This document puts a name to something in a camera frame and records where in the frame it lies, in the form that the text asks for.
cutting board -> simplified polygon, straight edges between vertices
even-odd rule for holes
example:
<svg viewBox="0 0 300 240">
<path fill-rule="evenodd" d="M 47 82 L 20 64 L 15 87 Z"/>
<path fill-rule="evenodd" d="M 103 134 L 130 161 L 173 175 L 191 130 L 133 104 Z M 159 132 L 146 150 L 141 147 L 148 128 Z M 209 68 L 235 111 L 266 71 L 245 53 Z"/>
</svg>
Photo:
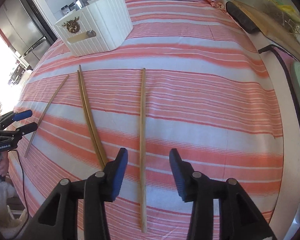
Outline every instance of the cutting board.
<svg viewBox="0 0 300 240">
<path fill-rule="evenodd" d="M 300 61 L 300 44 L 292 33 L 289 33 L 270 16 L 258 11 L 254 7 L 236 0 L 232 2 L 258 26 L 267 38 L 282 46 Z"/>
</svg>

white plastic box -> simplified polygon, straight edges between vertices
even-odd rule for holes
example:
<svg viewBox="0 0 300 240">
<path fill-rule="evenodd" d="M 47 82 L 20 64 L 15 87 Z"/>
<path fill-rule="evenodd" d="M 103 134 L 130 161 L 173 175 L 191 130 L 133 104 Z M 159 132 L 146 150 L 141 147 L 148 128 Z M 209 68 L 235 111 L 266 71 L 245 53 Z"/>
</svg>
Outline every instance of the white plastic box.
<svg viewBox="0 0 300 240">
<path fill-rule="evenodd" d="M 92 0 L 89 3 L 78 11 L 71 11 L 54 25 L 63 42 L 76 57 L 116 49 L 133 28 L 124 0 Z M 79 17 L 77 22 L 80 30 L 73 34 L 63 25 L 75 17 Z M 88 38 L 85 33 L 91 30 L 96 32 L 96 36 Z"/>
</svg>

metal screw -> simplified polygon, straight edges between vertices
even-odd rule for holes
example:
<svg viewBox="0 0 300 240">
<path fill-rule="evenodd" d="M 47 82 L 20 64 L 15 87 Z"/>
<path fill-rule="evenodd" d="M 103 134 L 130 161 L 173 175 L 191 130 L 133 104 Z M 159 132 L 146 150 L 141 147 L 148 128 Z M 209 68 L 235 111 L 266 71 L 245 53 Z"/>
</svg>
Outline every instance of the metal screw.
<svg viewBox="0 0 300 240">
<path fill-rule="evenodd" d="M 194 171 L 194 172 L 192 173 L 192 177 L 194 177 L 194 178 L 200 178 L 200 177 L 201 177 L 201 172 L 199 172 L 199 171 Z"/>
<path fill-rule="evenodd" d="M 60 181 L 60 184 L 61 184 L 62 186 L 67 185 L 68 183 L 69 183 L 69 179 L 62 179 L 62 180 Z"/>
<path fill-rule="evenodd" d="M 95 176 L 97 178 L 102 178 L 104 175 L 105 175 L 105 173 L 103 171 L 97 171 L 96 174 L 95 174 Z"/>
<path fill-rule="evenodd" d="M 230 178 L 230 179 L 228 179 L 228 183 L 231 185 L 236 185 L 238 183 L 238 181 L 234 178 Z"/>
</svg>

tablecloth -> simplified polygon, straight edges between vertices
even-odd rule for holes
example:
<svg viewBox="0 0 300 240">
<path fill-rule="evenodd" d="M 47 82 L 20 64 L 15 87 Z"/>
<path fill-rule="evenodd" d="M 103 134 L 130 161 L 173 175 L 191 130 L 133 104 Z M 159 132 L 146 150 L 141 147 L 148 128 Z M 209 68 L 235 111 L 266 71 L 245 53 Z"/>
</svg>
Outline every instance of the tablecloth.
<svg viewBox="0 0 300 240">
<path fill-rule="evenodd" d="M 212 179 L 236 178 L 267 221 L 280 190 L 283 134 L 268 72 L 245 32 L 208 0 L 126 0 L 133 30 L 111 52 L 72 56 L 57 40 L 22 90 L 16 111 L 38 121 L 57 94 L 30 148 L 18 144 L 30 214 L 62 178 L 86 179 L 100 169 L 84 119 L 77 82 L 81 64 L 94 120 L 109 160 L 129 152 L 121 191 L 106 203 L 112 239 L 185 239 L 192 203 L 178 196 L 169 165 L 177 148 Z M 140 230 L 139 115 L 146 68 L 146 184 L 148 232 Z M 22 196 L 21 169 L 10 152 L 9 173 Z M 215 205 L 214 239 L 219 213 Z M 79 202 L 79 238 L 83 238 Z"/>
</svg>

